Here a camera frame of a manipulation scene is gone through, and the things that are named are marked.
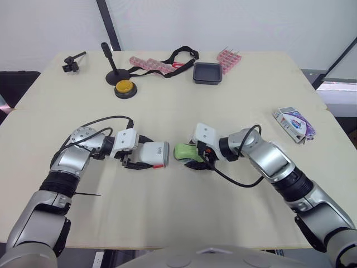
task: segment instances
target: black button base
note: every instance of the black button base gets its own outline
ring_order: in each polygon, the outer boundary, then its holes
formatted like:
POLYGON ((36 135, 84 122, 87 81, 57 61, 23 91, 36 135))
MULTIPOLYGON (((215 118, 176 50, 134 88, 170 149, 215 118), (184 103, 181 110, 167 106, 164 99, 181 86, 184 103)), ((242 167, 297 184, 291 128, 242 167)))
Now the black button base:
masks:
POLYGON ((133 88, 129 92, 126 92, 126 93, 120 93, 114 87, 114 93, 120 99, 128 99, 128 98, 134 97, 137 92, 138 92, 138 88, 136 87, 136 85, 134 83, 133 83, 133 88))

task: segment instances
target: white tabletop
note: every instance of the white tabletop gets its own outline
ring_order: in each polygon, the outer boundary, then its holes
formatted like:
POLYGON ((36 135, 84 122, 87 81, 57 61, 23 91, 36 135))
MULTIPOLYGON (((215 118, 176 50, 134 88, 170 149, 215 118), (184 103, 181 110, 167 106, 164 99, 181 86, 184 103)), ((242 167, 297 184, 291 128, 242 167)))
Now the white tabletop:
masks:
MULTIPOLYGON (((357 223, 357 151, 296 64, 280 52, 245 52, 219 85, 192 82, 192 70, 164 79, 149 75, 131 79, 138 93, 115 97, 105 82, 110 65, 100 51, 89 52, 80 72, 64 73, 52 61, 0 126, 0 241, 7 236, 46 177, 52 155, 77 126, 94 119, 126 115, 140 134, 170 142, 164 169, 127 170, 117 160, 92 160, 78 191, 101 197, 74 196, 67 214, 72 221, 70 247, 149 248, 178 243, 226 244, 257 248, 307 247, 294 213, 267 182, 239 188, 211 171, 193 171, 173 159, 172 149, 187 142, 198 122, 222 136, 262 125, 272 141, 331 195, 357 223), (296 107, 314 126, 316 138, 298 145, 272 116, 278 107, 296 107)), ((128 59, 163 60, 168 52, 115 52, 114 61, 128 69, 128 59)), ((216 53, 200 61, 216 62, 216 53)), ((186 62, 188 57, 179 60, 186 62)), ((98 123, 116 131, 125 120, 98 123)), ((242 183, 259 174, 248 160, 217 163, 242 183)))

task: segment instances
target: black cable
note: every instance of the black cable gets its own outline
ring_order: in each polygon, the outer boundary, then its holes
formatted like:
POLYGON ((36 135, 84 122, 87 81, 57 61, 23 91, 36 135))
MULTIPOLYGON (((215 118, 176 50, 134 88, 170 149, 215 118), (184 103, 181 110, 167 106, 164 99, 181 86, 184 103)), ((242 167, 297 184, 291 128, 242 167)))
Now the black cable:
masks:
POLYGON ((105 127, 104 129, 100 130, 100 131, 97 131, 96 133, 86 137, 86 138, 83 138, 82 140, 79 140, 79 141, 75 141, 75 142, 71 142, 69 144, 67 144, 66 146, 63 146, 59 151, 63 151, 64 149, 67 149, 71 146, 74 146, 74 145, 78 145, 79 143, 82 143, 84 141, 87 141, 89 140, 90 138, 93 138, 94 136, 98 135, 98 134, 101 134, 102 132, 106 131, 106 130, 110 130, 110 133, 109 133, 109 136, 112 135, 113 133, 113 129, 111 127, 105 127))
POLYGON ((255 128, 258 128, 258 132, 259 132, 259 135, 262 135, 262 127, 260 125, 254 125, 253 127, 251 127, 247 134, 245 134, 243 140, 242 140, 242 143, 240 144, 238 150, 237 150, 237 154, 238 154, 238 158, 240 157, 240 153, 242 152, 242 148, 245 144, 245 141, 247 140, 247 138, 249 137, 249 135, 252 133, 252 131, 255 129, 255 128))
MULTIPOLYGON (((130 117, 127 117, 127 116, 108 116, 108 117, 103 117, 103 118, 91 121, 91 122, 86 123, 86 124, 84 124, 84 125, 82 125, 80 127, 88 127, 89 125, 92 125, 92 124, 95 124, 95 123, 98 123, 98 122, 101 122, 101 121, 104 121, 104 120, 113 119, 113 118, 123 118, 123 119, 129 120, 129 122, 127 124, 127 129, 128 128, 132 128, 134 126, 134 120, 132 120, 130 117)), ((71 138, 71 135, 68 136, 68 138, 65 140, 65 142, 62 144, 62 146, 60 148, 65 146, 69 142, 70 138, 71 138)))
MULTIPOLYGON (((255 129, 255 128, 258 128, 259 129, 259 134, 261 135, 262 134, 262 127, 260 125, 254 125, 253 127, 251 127, 247 134, 245 134, 243 140, 242 140, 242 143, 240 144, 238 150, 237 150, 237 153, 238 153, 238 157, 240 156, 240 153, 242 151, 242 148, 245 144, 245 141, 247 140, 247 138, 249 137, 250 133, 252 133, 252 131, 255 129)), ((243 183, 239 183, 233 179, 231 179, 230 177, 228 177, 227 175, 225 175, 224 173, 222 173, 220 170, 218 170, 214 165, 212 165, 211 163, 209 163, 207 161, 207 159, 205 157, 203 157, 203 155, 200 155, 200 157, 203 159, 203 161, 214 171, 216 171, 220 176, 222 176, 224 179, 226 179, 227 181, 239 186, 239 187, 243 187, 243 188, 252 188, 254 186, 257 186, 263 179, 264 177, 261 176, 257 181, 255 181, 254 183, 252 184, 243 184, 243 183)))
POLYGON ((109 136, 113 133, 113 129, 112 129, 111 127, 106 127, 106 128, 104 128, 104 129, 102 129, 102 130, 100 130, 100 131, 97 131, 96 133, 94 133, 94 134, 92 134, 92 135, 90 135, 90 136, 88 136, 88 137, 86 137, 86 138, 80 140, 80 141, 71 142, 71 143, 69 143, 69 144, 67 144, 67 145, 65 145, 65 146, 62 146, 62 147, 54 154, 54 156, 52 157, 52 160, 51 160, 51 163, 50 163, 50 167, 52 167, 52 165, 54 164, 55 160, 57 159, 57 157, 59 157, 60 153, 61 153, 64 149, 67 149, 67 148, 69 148, 69 147, 71 147, 71 146, 74 146, 74 145, 78 145, 79 143, 84 142, 84 141, 86 141, 86 140, 89 140, 90 138, 93 138, 94 136, 96 136, 96 135, 98 135, 98 134, 101 134, 102 132, 104 132, 104 131, 106 131, 106 130, 110 130, 109 136))
MULTIPOLYGON (((132 128, 134 127, 134 120, 132 120, 130 117, 128 116, 108 116, 108 117, 103 117, 103 118, 100 118, 100 119, 97 119, 97 120, 94 120, 94 121, 91 121, 89 123, 86 123, 80 127, 87 127, 89 125, 92 125, 92 124, 95 124, 95 123, 98 123, 98 122, 101 122, 101 121, 104 121, 104 120, 108 120, 108 119, 113 119, 113 118, 123 118, 123 119, 127 119, 129 120, 128 124, 127 124, 127 129, 128 128, 132 128)), ((91 138, 92 136, 90 137, 87 137, 86 139, 83 139, 81 140, 80 142, 83 142, 83 141, 86 141, 87 139, 91 138)), ((67 139, 64 141, 64 143, 61 145, 61 147, 59 148, 59 150, 54 154, 54 156, 52 157, 52 160, 51 160, 51 163, 50 163, 50 167, 52 167, 53 163, 55 162, 55 160, 57 159, 57 157, 60 155, 61 151, 63 151, 65 149, 65 146, 66 144, 69 142, 69 140, 71 139, 71 135, 67 137, 67 139)))
POLYGON ((227 175, 225 175, 224 173, 222 173, 221 171, 219 171, 218 169, 216 169, 216 167, 214 165, 212 165, 211 163, 209 163, 207 161, 206 158, 204 158, 203 156, 201 156, 201 158, 203 159, 203 161, 205 161, 205 163, 214 171, 216 171, 220 176, 222 176, 224 179, 226 179, 227 181, 237 185, 237 186, 240 186, 240 187, 243 187, 243 188, 252 188, 254 186, 257 186, 263 179, 264 177, 261 176, 255 183, 252 183, 252 184, 243 184, 243 183, 239 183, 233 179, 231 179, 230 177, 228 177, 227 175))

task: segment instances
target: small camera mount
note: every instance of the small camera mount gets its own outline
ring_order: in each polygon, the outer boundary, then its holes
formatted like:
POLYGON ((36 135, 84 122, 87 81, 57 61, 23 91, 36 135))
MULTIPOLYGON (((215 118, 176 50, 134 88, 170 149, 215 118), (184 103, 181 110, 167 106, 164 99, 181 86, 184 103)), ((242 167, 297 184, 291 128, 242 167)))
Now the small camera mount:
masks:
POLYGON ((78 54, 78 55, 75 55, 75 56, 68 56, 64 62, 67 63, 67 65, 63 65, 62 68, 63 68, 63 71, 65 73, 69 72, 69 71, 73 71, 73 72, 76 72, 79 70, 79 67, 78 67, 78 63, 76 63, 74 60, 76 58, 79 58, 83 55, 87 54, 87 52, 83 51, 82 53, 78 54))

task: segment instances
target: black lanyard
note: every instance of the black lanyard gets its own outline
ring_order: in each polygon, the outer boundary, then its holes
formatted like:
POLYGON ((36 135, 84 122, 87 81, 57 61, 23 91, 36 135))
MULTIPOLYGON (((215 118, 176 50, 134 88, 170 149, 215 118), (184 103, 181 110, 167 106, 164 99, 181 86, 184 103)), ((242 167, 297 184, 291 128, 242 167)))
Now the black lanyard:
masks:
POLYGON ((175 71, 172 71, 172 72, 167 73, 167 74, 163 74, 159 70, 150 70, 150 71, 147 71, 144 74, 133 74, 134 71, 137 71, 137 70, 140 70, 140 69, 143 70, 143 68, 141 68, 141 67, 134 66, 134 67, 132 67, 132 68, 130 68, 128 70, 128 72, 130 73, 130 77, 143 76, 143 75, 147 75, 147 74, 157 73, 157 74, 161 74, 165 78, 170 78, 170 77, 173 77, 175 75, 181 74, 183 71, 186 71, 187 69, 191 68, 194 65, 194 62, 199 59, 198 51, 193 50, 189 46, 183 46, 183 47, 181 47, 179 49, 176 49, 167 60, 163 60, 162 61, 162 63, 165 63, 165 64, 173 64, 175 62, 175 57, 177 56, 177 54, 179 54, 180 52, 184 52, 184 51, 189 52, 190 55, 193 57, 193 59, 191 59, 188 62, 186 62, 183 66, 177 68, 175 71))

